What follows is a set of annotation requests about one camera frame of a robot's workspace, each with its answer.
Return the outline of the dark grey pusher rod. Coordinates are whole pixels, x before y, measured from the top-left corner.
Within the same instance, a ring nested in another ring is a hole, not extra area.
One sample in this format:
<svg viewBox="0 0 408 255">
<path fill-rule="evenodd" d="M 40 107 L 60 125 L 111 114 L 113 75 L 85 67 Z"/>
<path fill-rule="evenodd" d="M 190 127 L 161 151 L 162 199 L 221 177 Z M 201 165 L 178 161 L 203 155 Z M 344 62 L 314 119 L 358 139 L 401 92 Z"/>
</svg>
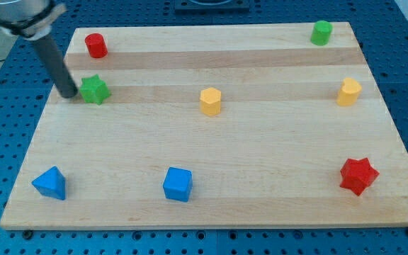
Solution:
<svg viewBox="0 0 408 255">
<path fill-rule="evenodd" d="M 31 42 L 35 52 L 51 76 L 62 98 L 73 98 L 78 94 L 77 85 L 63 60 L 62 51 L 54 38 L 48 34 Z"/>
</svg>

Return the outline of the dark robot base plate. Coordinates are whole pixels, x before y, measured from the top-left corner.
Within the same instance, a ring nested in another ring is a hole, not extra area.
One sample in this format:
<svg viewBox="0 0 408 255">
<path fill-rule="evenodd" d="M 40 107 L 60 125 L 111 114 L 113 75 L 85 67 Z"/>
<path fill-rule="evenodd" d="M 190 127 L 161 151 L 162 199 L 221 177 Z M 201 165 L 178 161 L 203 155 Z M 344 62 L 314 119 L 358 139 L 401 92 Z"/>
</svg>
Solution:
<svg viewBox="0 0 408 255">
<path fill-rule="evenodd" d="M 249 0 L 175 0 L 177 13 L 189 11 L 248 11 Z"/>
</svg>

